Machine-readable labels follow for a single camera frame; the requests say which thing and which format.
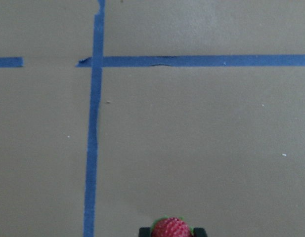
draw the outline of blue tape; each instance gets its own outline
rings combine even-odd
[[[92,58],[80,60],[77,67],[90,67]],[[208,56],[111,56],[103,67],[284,67],[305,66],[305,55],[208,55]]]
[[[0,58],[0,68],[18,68],[24,65],[23,58]]]
[[[92,78],[90,89],[89,126],[87,140],[87,168],[83,236],[94,236],[96,173],[97,173],[97,118],[101,99],[105,0],[98,0],[99,12],[94,17]]]

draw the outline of red object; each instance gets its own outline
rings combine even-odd
[[[184,221],[169,217],[161,219],[153,226],[151,237],[192,237],[192,233]]]

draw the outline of red strawberry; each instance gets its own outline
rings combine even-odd
[[[165,217],[159,219],[151,228],[151,237],[192,237],[189,226],[179,218]]]

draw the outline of red fruit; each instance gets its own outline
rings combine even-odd
[[[189,226],[179,218],[161,219],[152,227],[151,237],[192,237]]]

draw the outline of strawberry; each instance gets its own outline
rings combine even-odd
[[[155,221],[151,227],[151,237],[192,237],[192,228],[176,217],[164,217]]]

